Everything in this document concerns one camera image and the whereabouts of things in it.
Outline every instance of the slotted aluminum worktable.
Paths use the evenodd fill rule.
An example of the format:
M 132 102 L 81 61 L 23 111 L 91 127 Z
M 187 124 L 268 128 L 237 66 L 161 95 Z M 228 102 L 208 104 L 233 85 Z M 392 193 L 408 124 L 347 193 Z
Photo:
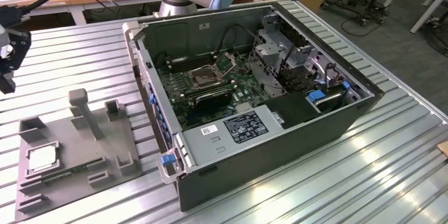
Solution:
M 155 164 L 159 150 L 121 35 L 125 20 L 36 31 L 16 71 L 17 91 L 0 95 L 0 223 L 15 220 L 19 120 L 69 116 L 65 95 L 76 87 L 88 90 L 91 109 L 108 99 L 127 105 L 145 174 L 27 223 L 448 221 L 448 163 L 436 148 L 448 138 L 447 116 L 300 3 L 279 2 L 387 92 L 343 137 L 180 212 L 175 186 L 161 182 Z

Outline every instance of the motherboard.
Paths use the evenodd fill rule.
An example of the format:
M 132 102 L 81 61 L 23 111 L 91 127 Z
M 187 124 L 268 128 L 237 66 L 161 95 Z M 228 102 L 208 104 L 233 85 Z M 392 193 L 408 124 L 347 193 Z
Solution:
M 269 99 L 263 84 L 252 75 L 247 57 L 225 52 L 215 57 L 215 63 L 187 71 L 159 68 L 184 130 L 249 110 Z

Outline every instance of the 3d printed holder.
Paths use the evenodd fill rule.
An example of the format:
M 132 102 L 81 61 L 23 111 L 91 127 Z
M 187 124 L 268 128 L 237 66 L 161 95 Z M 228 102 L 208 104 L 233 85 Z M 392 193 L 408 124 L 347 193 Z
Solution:
M 20 121 L 16 220 L 28 219 L 141 175 L 125 107 L 91 111 L 85 89 L 68 93 L 73 117 Z

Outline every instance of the gray floor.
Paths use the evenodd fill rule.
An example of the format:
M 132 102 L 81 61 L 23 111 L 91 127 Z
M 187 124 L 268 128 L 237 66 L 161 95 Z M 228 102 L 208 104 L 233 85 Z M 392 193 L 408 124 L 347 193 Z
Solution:
M 332 7 L 320 10 L 319 16 L 364 50 L 364 52 L 416 90 L 436 107 L 448 114 L 448 58 L 443 57 L 427 44 L 424 33 L 409 33 L 416 20 L 425 11 L 424 0 L 395 0 L 388 8 L 389 17 L 383 26 L 365 37 L 345 33 L 341 23 L 353 13 Z M 445 7 L 435 15 L 440 16 Z M 364 34 L 377 24 L 367 27 L 348 22 L 345 29 L 353 34 Z

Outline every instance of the warning label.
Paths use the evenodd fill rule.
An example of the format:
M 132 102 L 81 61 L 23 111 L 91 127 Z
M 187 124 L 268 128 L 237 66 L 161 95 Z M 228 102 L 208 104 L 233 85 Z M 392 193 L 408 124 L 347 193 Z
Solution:
M 255 111 L 225 120 L 224 125 L 231 132 L 235 142 L 239 144 L 268 132 Z

